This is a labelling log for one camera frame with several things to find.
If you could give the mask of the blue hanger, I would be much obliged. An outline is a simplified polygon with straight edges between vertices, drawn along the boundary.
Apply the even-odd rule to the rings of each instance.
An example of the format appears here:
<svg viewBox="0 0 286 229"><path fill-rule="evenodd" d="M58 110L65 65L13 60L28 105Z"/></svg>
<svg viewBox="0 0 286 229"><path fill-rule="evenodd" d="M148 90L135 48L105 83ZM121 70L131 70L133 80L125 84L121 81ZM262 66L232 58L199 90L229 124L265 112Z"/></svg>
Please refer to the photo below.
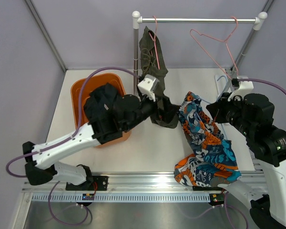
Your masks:
<svg viewBox="0 0 286 229"><path fill-rule="evenodd" d="M219 100L219 98L222 96L222 94L225 92L225 87L228 85L228 77L227 75L215 75L214 76L214 81L215 81L215 85L216 85L216 89L217 89L217 96L216 96L216 102ZM203 98L200 97L200 100L205 102L206 104L211 104L213 102L209 102ZM223 124L220 124L221 126L221 130L223 131L223 134L224 134L224 137L227 139L227 134L226 134L226 131L225 131L225 127Z"/></svg>

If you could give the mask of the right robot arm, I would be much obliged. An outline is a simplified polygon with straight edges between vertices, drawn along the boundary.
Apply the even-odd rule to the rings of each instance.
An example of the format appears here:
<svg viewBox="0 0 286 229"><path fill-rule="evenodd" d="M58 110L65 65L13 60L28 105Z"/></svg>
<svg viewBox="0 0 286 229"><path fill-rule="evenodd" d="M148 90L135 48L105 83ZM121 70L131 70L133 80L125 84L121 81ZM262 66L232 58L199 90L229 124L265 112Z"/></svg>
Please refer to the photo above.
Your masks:
<svg viewBox="0 0 286 229"><path fill-rule="evenodd" d="M206 106L219 124L229 123L241 133L258 160L268 193L236 181L225 189L247 207L261 229L286 229L286 131L273 125L275 106L262 94L223 93Z"/></svg>

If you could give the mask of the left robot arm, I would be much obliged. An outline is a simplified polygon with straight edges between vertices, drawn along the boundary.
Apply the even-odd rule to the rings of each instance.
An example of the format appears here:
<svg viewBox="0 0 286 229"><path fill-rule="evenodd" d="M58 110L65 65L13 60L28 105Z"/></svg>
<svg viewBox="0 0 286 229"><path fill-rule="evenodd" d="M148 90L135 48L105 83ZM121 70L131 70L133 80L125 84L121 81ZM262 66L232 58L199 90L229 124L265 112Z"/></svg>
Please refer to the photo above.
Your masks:
<svg viewBox="0 0 286 229"><path fill-rule="evenodd" d="M60 162L61 159L86 148L116 140L150 116L168 124L178 109L179 107L172 104L166 96L153 100L146 95L139 99L127 94L118 98L111 109L99 116L94 114L89 122L74 133L44 144L24 143L22 147L24 155L27 156L26 177L33 186L55 180L88 190L93 184L90 168L84 165L75 167L64 164Z"/></svg>

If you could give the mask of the dark navy shorts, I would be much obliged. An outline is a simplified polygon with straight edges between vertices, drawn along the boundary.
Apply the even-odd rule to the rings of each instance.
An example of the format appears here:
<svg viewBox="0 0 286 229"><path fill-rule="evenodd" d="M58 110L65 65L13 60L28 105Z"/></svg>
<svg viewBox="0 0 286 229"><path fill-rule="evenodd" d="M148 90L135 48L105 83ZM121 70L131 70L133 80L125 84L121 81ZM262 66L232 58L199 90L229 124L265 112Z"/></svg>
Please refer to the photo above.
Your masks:
<svg viewBox="0 0 286 229"><path fill-rule="evenodd" d="M122 98L119 91L110 83L96 88L89 94L83 107L88 123L91 124L98 118L108 118L116 124L112 110L115 103Z"/></svg>

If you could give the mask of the colourful patterned shorts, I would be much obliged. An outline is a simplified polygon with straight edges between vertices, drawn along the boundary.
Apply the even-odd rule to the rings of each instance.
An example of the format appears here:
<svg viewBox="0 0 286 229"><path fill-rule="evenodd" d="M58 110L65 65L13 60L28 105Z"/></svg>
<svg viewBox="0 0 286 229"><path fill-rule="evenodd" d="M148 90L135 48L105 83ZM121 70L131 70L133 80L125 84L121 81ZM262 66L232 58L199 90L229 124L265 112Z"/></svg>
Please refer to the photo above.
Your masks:
<svg viewBox="0 0 286 229"><path fill-rule="evenodd" d="M201 101L201 97L188 92L178 110L192 153L174 166L174 179L189 187L231 184L241 176L232 142L203 111Z"/></svg>

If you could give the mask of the olive green shorts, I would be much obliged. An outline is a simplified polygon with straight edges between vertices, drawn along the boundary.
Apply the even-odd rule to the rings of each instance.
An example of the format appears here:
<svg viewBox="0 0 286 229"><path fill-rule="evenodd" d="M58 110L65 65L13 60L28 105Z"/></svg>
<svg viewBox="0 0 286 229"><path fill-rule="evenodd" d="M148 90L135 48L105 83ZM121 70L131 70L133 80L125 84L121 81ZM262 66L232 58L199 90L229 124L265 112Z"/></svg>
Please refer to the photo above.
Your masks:
<svg viewBox="0 0 286 229"><path fill-rule="evenodd" d="M159 98L156 100L158 101L161 97L168 97L164 94L164 91L165 91L164 79L166 75L168 74L168 70L165 66L160 41L157 37L156 46L158 50L159 63L160 63L160 70L158 70L156 57L155 57L154 44L149 35L149 32L151 33L151 35L154 34L152 30L150 30L148 27L145 27L143 31L143 36L139 41L139 48L140 48L140 53L141 53L140 54L141 70L142 70L143 77L148 74L148 75L156 77L159 80L159 83L155 89L155 94L159 96ZM174 129L177 127L177 124L178 124L178 115L176 115L172 124L157 124L157 125L161 127L165 127L165 128Z"/></svg>

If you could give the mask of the pink hanger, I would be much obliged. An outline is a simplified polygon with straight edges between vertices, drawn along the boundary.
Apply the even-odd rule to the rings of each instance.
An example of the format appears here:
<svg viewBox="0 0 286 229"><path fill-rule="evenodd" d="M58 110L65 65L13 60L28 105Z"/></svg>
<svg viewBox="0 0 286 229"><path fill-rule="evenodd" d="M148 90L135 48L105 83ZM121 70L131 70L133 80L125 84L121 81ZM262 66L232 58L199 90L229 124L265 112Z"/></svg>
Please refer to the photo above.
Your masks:
<svg viewBox="0 0 286 229"><path fill-rule="evenodd" d="M195 32L196 34L198 34L199 36L201 37L206 37L206 38L209 38L213 41L217 41L217 42L220 42L220 43L224 43L225 44L225 47L226 47L226 50L229 54L229 57L232 61L232 64L233 64L233 67L236 68L236 74L238 74L238 67L236 65L236 62L235 62L235 59L230 51L230 48L229 48L229 45L228 45L228 41L230 40L231 36L234 34L234 32L236 31L236 29L238 28L238 19L234 16L231 16L231 19L233 19L234 23L235 23L235 27L234 29L230 32L230 34L225 38L225 39L218 39L216 37L212 37L208 34L205 34L205 33L200 33L198 30L195 30L195 29L191 29L189 31L190 33L190 36L193 38L193 40L199 45L199 47L205 52L205 54L214 62L214 64L219 67L219 69L227 76L228 79L232 79L232 77L230 76L230 74L211 56L211 54L203 47L203 45L198 41L198 39L193 35L193 32Z"/></svg>
<svg viewBox="0 0 286 229"><path fill-rule="evenodd" d="M157 28L158 28L158 25L157 25L157 19L155 16L153 16L154 18L154 22L155 22L155 31L154 31L154 34L151 35L151 33L149 32L149 35L153 41L153 44L154 44L154 50L155 50L155 57L156 57L156 62L157 62L157 68L158 70L160 70L160 63L159 63L159 55L158 55L158 50L157 50L157 46L156 46L156 38L157 38Z"/></svg>

